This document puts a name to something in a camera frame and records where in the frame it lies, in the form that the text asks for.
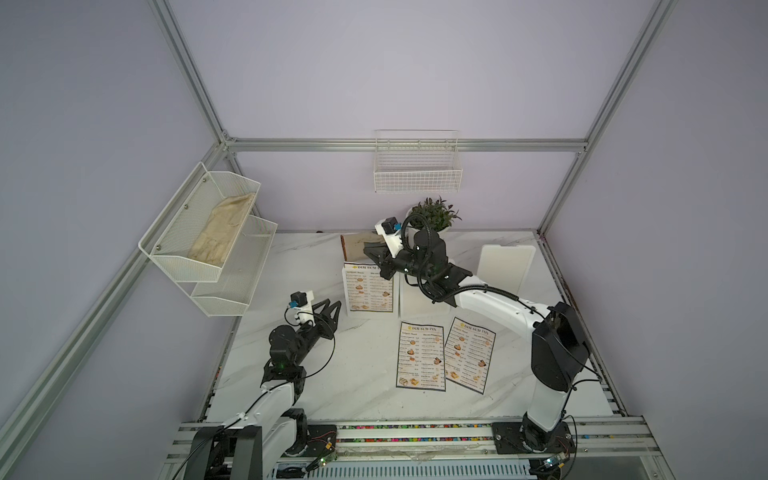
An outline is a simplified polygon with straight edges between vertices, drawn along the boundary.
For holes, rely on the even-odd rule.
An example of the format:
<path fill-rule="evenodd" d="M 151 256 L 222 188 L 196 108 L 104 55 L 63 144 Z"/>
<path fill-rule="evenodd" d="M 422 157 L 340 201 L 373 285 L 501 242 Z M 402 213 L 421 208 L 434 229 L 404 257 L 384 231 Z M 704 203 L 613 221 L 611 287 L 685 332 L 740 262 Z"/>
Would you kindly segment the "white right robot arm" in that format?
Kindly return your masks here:
<path fill-rule="evenodd" d="M 518 293 L 532 264 L 531 245 L 486 244 L 478 272 L 455 264 L 440 235 L 413 230 L 396 218 L 379 222 L 378 242 L 363 247 L 385 280 L 401 275 L 433 304 L 479 315 L 529 343 L 532 398 L 516 433 L 502 434 L 514 453 L 575 450 L 576 431 L 568 427 L 565 408 L 579 375 L 588 369 L 590 350 L 576 310 L 559 301 L 536 303 Z"/>

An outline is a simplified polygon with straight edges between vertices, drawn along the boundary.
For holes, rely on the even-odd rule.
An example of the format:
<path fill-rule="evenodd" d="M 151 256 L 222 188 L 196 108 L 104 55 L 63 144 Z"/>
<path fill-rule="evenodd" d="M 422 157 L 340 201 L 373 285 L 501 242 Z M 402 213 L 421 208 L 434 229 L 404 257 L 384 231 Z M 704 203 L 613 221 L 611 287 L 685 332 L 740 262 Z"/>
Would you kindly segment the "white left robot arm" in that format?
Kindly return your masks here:
<path fill-rule="evenodd" d="M 174 479 L 264 479 L 285 454 L 302 453 L 311 443 L 307 416 L 295 406 L 311 375 L 303 361 L 321 339 L 335 341 L 342 303 L 328 299 L 286 308 L 294 316 L 269 334 L 269 358 L 260 393 L 243 412 L 193 437 Z"/>

